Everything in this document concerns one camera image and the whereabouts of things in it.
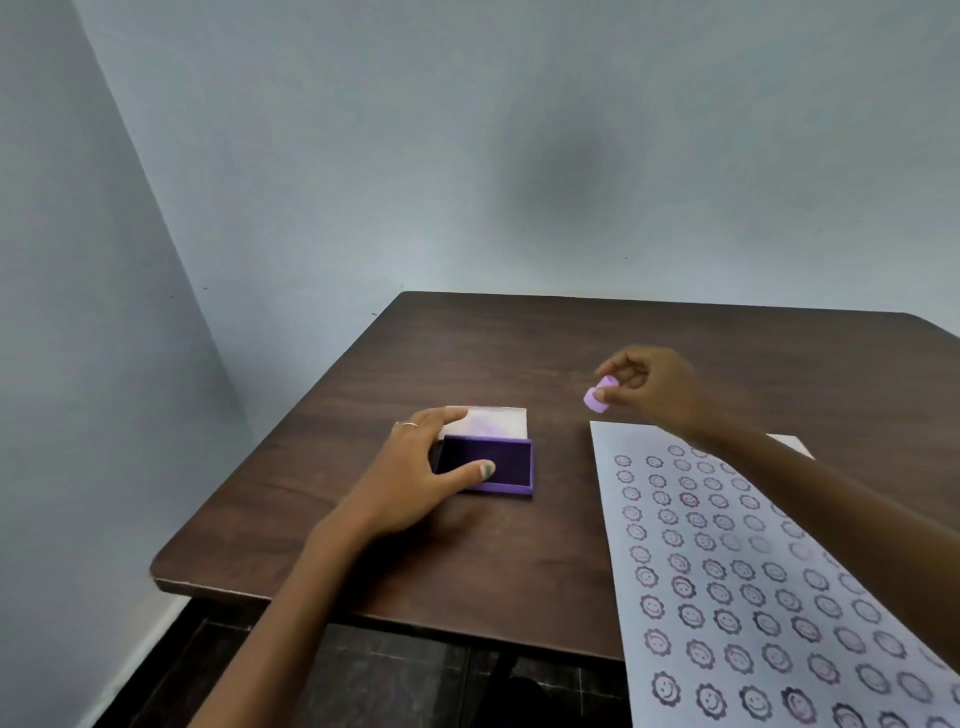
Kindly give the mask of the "person's left hand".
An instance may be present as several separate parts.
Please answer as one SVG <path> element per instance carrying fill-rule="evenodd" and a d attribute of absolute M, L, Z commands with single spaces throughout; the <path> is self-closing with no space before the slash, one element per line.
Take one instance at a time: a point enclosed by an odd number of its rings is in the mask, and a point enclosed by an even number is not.
<path fill-rule="evenodd" d="M 438 407 L 415 412 L 396 422 L 366 472 L 332 512 L 367 539 L 414 526 L 456 493 L 435 493 L 429 464 L 431 446 L 444 426 L 465 418 L 465 407 Z"/>

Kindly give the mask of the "person's right hand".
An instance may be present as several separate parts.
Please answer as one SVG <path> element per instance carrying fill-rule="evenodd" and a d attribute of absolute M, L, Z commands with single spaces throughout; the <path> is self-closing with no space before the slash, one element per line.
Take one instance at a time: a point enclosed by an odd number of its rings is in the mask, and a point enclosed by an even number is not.
<path fill-rule="evenodd" d="M 649 373 L 646 404 L 641 409 L 630 408 L 688 443 L 703 437 L 715 420 L 716 406 L 706 384 L 672 348 L 627 346 L 606 359 L 595 372 L 601 379 L 617 373 Z M 597 388 L 595 396 L 609 405 L 609 384 Z"/>

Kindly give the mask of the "purple ink pad box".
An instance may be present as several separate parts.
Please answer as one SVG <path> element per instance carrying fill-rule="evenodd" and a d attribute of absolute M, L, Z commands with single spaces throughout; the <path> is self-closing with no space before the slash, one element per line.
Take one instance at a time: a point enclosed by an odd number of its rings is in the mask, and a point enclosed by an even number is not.
<path fill-rule="evenodd" d="M 440 475 L 488 460 L 494 465 L 493 474 L 466 492 L 532 498 L 535 460 L 526 409 L 471 405 L 466 410 L 467 415 L 445 425 L 431 445 L 432 472 Z"/>

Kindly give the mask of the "person's right forearm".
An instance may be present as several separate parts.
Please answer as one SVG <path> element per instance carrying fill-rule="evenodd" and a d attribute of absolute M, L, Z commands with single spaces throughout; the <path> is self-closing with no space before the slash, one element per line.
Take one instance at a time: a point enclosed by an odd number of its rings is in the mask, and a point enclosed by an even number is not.
<path fill-rule="evenodd" d="M 679 436 L 750 481 L 960 674 L 960 533 L 730 418 Z"/>

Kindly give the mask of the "person's left forearm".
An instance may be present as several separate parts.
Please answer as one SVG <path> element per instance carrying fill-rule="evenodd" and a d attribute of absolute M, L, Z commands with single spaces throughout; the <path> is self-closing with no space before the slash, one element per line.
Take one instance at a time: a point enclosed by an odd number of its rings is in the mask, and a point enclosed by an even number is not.
<path fill-rule="evenodd" d="M 344 581 L 376 535 L 369 514 L 345 507 L 313 529 L 287 579 L 188 728 L 288 724 Z"/>

